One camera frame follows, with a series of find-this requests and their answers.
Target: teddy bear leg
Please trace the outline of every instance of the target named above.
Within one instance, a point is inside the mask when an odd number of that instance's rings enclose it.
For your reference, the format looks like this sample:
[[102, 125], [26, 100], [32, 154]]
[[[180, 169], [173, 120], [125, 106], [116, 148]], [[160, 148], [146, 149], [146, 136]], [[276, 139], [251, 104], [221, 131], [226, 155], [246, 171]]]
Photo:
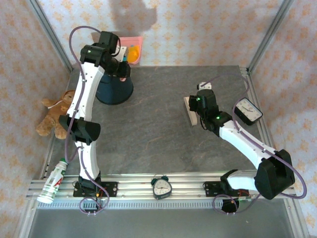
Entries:
[[36, 127], [36, 132], [40, 136], [47, 136], [55, 125], [53, 118], [46, 116], [43, 121]]
[[66, 138], [67, 131], [61, 126], [61, 124], [56, 123], [55, 126], [55, 136], [57, 139], [64, 140]]

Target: teddy bear arm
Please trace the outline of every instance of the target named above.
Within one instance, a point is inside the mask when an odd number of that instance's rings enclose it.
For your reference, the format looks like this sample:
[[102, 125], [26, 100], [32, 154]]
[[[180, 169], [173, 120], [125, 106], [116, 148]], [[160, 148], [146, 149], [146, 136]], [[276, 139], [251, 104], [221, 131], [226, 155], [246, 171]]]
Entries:
[[51, 99], [48, 99], [48, 98], [42, 99], [42, 104], [43, 104], [45, 107], [53, 106], [53, 105], [55, 104], [55, 102], [56, 102], [56, 101], [51, 100]]

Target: clock hand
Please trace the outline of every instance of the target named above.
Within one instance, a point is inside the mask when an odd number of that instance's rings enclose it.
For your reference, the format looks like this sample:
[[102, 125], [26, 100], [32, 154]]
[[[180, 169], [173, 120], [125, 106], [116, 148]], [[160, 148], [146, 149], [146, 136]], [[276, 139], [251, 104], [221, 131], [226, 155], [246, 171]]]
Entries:
[[[242, 106], [243, 107], [243, 106]], [[247, 110], [248, 112], [252, 112], [252, 111], [250, 111], [250, 110], [248, 110], [248, 109], [246, 109], [245, 107], [243, 107], [245, 110]]]

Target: patterned wall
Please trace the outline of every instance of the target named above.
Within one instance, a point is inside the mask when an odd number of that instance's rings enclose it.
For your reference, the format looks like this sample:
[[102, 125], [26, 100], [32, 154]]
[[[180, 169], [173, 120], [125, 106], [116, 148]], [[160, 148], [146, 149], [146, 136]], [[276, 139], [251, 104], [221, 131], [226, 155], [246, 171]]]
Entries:
[[[68, 49], [78, 25], [144, 37], [140, 65], [248, 66], [282, 0], [39, 0]], [[74, 35], [78, 54], [93, 42]]]
[[0, 237], [10, 238], [48, 147], [35, 132], [41, 99], [60, 97], [69, 74], [26, 0], [1, 0], [0, 42]]
[[[290, 152], [308, 184], [301, 201], [311, 235], [317, 236], [317, 5], [294, 1], [253, 74], [277, 149]], [[295, 184], [302, 193], [300, 182]]]

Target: bottle cap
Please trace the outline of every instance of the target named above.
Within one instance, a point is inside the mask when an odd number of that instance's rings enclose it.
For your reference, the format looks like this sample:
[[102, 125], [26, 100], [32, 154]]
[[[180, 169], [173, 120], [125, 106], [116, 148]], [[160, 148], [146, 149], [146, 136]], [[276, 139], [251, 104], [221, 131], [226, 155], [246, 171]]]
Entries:
[[67, 163], [66, 160], [65, 160], [65, 158], [61, 158], [60, 161]]

